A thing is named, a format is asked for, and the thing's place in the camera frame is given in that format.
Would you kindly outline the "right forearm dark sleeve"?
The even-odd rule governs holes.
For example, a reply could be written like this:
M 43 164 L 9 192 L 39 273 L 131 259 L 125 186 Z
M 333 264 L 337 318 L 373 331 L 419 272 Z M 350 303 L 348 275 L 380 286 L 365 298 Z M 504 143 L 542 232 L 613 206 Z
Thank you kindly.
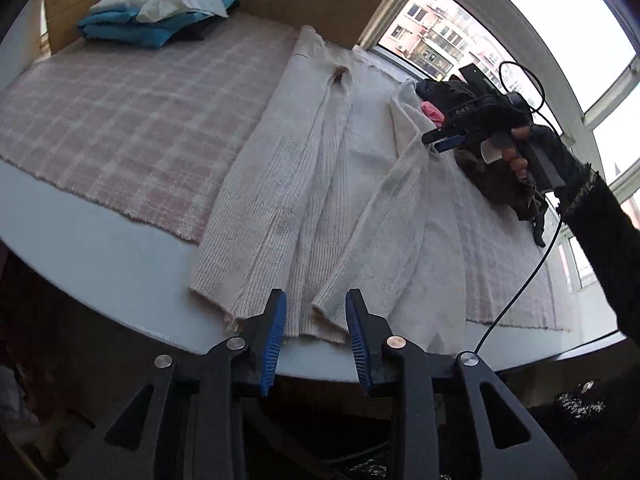
M 559 199 L 561 218 L 573 232 L 596 274 L 618 329 L 639 341 L 639 231 L 597 171 L 580 162 L 560 137 L 534 125 L 529 140 L 547 154 L 565 188 Z

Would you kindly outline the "right hand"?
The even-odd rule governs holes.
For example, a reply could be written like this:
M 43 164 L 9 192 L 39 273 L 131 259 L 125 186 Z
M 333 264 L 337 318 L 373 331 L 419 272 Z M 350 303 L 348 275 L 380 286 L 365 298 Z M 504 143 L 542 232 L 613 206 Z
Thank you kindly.
M 529 126 L 513 128 L 511 130 L 514 139 L 518 140 L 527 140 L 529 133 Z M 526 181 L 528 179 L 528 161 L 518 154 L 516 148 L 505 148 L 502 151 L 502 159 L 509 165 L 513 173 L 518 177 L 518 180 Z

